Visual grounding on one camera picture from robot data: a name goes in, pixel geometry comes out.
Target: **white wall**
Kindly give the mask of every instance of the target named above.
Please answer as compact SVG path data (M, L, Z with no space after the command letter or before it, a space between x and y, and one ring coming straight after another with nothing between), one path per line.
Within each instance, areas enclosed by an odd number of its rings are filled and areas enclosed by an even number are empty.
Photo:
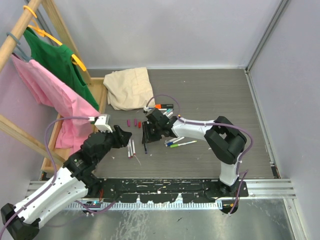
M283 177L320 236L320 2L293 0L251 71Z
M88 68L238 68L280 0L55 2Z
M22 5L21 0L0 1L0 45L20 17ZM23 37L21 47L30 54ZM0 114L42 143L47 125L57 117L54 108L36 103L11 60L0 73ZM0 208L24 199L30 180L39 179L42 161L38 153L0 130ZM2 240L12 240L7 231Z

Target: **green shirt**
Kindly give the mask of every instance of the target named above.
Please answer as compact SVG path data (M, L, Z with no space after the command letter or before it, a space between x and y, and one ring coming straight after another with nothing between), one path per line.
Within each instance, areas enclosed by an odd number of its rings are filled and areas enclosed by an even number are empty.
M30 46L31 57L68 85L77 94L87 100L97 111L99 105L84 82L77 66L73 65L71 56L74 54L66 45L52 46L42 41L30 28L23 33Z

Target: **gray floor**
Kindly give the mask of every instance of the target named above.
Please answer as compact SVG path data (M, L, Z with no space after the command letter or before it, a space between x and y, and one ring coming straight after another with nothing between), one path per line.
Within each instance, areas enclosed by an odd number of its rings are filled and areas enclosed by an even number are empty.
M91 71L101 77L110 70ZM175 97L181 105L181 115L190 120L214 120L227 117L234 125L251 132L254 146L243 158L240 170L249 169L248 178L273 178L252 96L245 73L241 69L152 69L148 70L153 93ZM156 103L173 103L160 97ZM95 175L109 178L217 178L220 162L204 141L166 148L164 140L148 144L145 154L142 129L132 125L134 118L144 121L141 109L114 110L107 105L110 124L132 132L136 158L128 159L127 149L112 149L98 165Z
M294 240L282 199L240 200L220 210L109 210L94 217L63 210L35 240Z

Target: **wooden drying rack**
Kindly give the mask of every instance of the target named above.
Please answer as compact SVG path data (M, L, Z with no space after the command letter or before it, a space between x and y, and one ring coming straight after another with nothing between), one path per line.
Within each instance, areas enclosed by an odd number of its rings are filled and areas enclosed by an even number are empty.
M71 38L71 35L67 29L67 26L64 20L61 17L61 14L54 2L54 0L31 0L27 5L31 10L34 12L37 11L39 5L42 4L44 10L46 11L48 17L50 18L56 32L58 33L60 40L63 44L68 46L74 54L81 60L81 56L79 51L75 45L75 42ZM14 25L11 33L19 40L23 33L25 32L28 24L30 23L31 19L33 18L33 14L28 10L24 9L22 15ZM11 37L8 36L4 43L0 48L0 72L4 68L6 62L9 60L10 55L12 54L13 50L15 49L17 42ZM88 88L90 89L94 99L99 104L99 112L103 113L105 111L106 102L107 102L107 89L103 85L103 77L90 77L88 71L80 70L81 75L86 82ZM53 131L49 141L49 149L53 156L53 160L58 168L62 166L64 161L66 161L69 157L70 149L58 149L56 148L56 141L60 129L62 127L63 121L58 121L55 123L53 127ZM14 137L21 143L27 145L28 147L32 148L39 154L44 156L43 164L41 169L44 172L52 173L53 166L51 161L48 159L48 153L46 151L46 147L32 137L30 134L25 132L23 129L19 128L9 119L5 118L3 115L0 114L0 130L4 131L5 133L9 134L10 136Z

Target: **gray hanger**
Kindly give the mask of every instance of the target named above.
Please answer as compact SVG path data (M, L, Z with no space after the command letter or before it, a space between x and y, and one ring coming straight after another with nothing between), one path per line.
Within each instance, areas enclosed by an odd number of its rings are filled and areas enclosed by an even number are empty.
M21 47L19 47L18 45L21 44L21 42L18 40L18 38L16 38L16 36L14 36L11 32L7 32L6 33L7 36L10 36L13 38L13 40L16 41L17 45L16 45L16 48L19 50L18 51L13 51L16 55L20 56L21 58L23 58L23 60L25 60L26 62L29 62L32 58L27 56L25 54L25 52L21 49Z

